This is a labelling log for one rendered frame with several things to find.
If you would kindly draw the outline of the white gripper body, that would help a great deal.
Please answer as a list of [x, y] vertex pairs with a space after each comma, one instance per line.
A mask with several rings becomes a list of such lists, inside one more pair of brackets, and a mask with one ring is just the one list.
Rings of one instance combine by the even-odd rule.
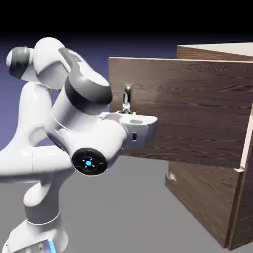
[[146, 147], [156, 132], [158, 118], [138, 114], [119, 113], [119, 115], [119, 122], [127, 132], [123, 149]]

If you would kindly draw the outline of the shiny dark metal door handle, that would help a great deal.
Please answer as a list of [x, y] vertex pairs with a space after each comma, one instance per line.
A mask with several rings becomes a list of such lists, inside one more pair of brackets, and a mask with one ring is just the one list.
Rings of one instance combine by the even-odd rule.
[[131, 86], [124, 87], [123, 103], [131, 103]]

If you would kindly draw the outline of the wide dark wood cabinet door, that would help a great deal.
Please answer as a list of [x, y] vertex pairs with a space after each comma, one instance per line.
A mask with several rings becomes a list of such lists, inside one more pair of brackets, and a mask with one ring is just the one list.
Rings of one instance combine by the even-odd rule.
[[236, 168], [253, 103], [253, 61], [111, 57], [111, 110], [132, 88], [131, 110], [158, 118], [155, 136], [133, 157]]

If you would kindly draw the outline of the narrow dark wood cabinet door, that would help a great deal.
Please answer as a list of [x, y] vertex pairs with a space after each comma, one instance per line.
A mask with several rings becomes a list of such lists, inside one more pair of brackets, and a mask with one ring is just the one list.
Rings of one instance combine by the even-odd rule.
[[[176, 184], [168, 179], [176, 176]], [[223, 247], [228, 247], [243, 176], [242, 169], [169, 162], [166, 188]]]

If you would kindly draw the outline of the dark wood cabinet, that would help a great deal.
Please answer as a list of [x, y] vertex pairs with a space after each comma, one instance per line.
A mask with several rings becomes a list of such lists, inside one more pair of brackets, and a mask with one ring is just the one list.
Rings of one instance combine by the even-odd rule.
[[[177, 58], [203, 61], [252, 62], [253, 42], [179, 45], [177, 47]], [[253, 103], [240, 165], [232, 169], [242, 169], [244, 172], [237, 200], [235, 218], [227, 247], [229, 250], [234, 250], [253, 242]]]

